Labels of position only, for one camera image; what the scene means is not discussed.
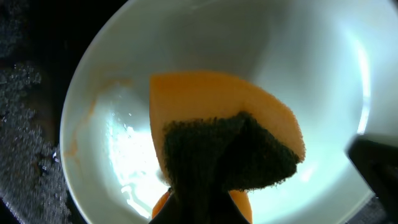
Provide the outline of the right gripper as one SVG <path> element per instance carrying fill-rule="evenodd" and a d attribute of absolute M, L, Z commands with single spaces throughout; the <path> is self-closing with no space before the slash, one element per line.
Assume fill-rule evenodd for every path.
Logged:
<path fill-rule="evenodd" d="M 397 222 L 397 137 L 381 134 L 357 135 L 347 155 L 387 216 Z"/>

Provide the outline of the light blue plate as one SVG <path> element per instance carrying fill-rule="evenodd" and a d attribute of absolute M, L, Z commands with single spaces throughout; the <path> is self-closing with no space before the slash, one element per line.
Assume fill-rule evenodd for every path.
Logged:
<path fill-rule="evenodd" d="M 221 70 L 283 101 L 306 157 L 249 193 L 255 223 L 345 223 L 373 193 L 346 156 L 357 134 L 397 135 L 393 1 L 128 1 L 78 64 L 62 166 L 88 223 L 147 223 L 167 190 L 150 135 L 149 78 Z"/>

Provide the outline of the orange green sponge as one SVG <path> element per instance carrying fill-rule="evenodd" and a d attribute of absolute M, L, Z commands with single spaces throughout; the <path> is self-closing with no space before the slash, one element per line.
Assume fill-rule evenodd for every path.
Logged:
<path fill-rule="evenodd" d="M 283 182 L 305 159 L 293 112 L 227 73 L 153 75 L 149 116 L 170 185 L 152 223 L 251 223 L 248 190 Z"/>

